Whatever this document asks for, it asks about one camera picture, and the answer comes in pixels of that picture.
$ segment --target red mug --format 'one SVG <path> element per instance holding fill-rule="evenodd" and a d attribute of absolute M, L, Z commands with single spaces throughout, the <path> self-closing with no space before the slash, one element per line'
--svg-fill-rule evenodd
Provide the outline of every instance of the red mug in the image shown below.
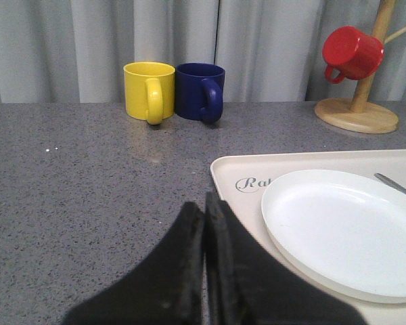
<path fill-rule="evenodd" d="M 328 64 L 325 78 L 331 83 L 341 83 L 345 77 L 359 80 L 373 74 L 384 58 L 384 46 L 377 38 L 353 26 L 344 26 L 328 37 L 322 54 Z M 340 73 L 332 78 L 334 69 Z"/>

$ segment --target wooden mug stand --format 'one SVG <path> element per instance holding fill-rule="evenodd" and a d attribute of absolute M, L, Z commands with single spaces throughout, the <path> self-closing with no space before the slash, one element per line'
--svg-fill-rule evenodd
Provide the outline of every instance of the wooden mug stand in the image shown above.
<path fill-rule="evenodd" d="M 385 43 L 396 0 L 381 0 L 372 35 Z M 389 133 L 397 129 L 398 116 L 389 109 L 368 102 L 374 73 L 357 83 L 353 99 L 328 98 L 315 107 L 315 114 L 336 127 L 362 133 Z"/>

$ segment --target speckled granite countertop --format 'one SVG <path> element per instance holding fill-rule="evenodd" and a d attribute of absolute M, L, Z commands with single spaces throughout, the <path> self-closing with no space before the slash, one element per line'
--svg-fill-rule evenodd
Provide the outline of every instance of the speckled granite countertop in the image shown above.
<path fill-rule="evenodd" d="M 153 127 L 122 104 L 0 105 L 0 324 L 59 324 L 161 239 L 185 201 L 204 208 L 220 156 L 406 149 L 398 131 L 326 124 L 314 102 L 227 103 L 205 125 Z"/>

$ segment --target black object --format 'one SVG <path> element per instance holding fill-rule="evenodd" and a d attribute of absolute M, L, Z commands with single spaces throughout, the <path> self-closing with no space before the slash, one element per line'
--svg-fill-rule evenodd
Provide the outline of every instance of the black object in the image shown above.
<path fill-rule="evenodd" d="M 212 325 L 367 324 L 352 306 L 274 259 L 215 194 L 206 195 L 205 216 Z"/>
<path fill-rule="evenodd" d="M 164 238 L 131 273 L 76 306 L 62 324 L 201 324 L 203 229 L 203 213 L 186 202 Z"/>

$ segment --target white plate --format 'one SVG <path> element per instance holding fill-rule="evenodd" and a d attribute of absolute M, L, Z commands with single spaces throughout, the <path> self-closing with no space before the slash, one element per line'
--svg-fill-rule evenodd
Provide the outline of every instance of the white plate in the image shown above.
<path fill-rule="evenodd" d="M 406 195 L 316 169 L 277 178 L 261 208 L 278 250 L 308 277 L 354 298 L 406 302 Z"/>

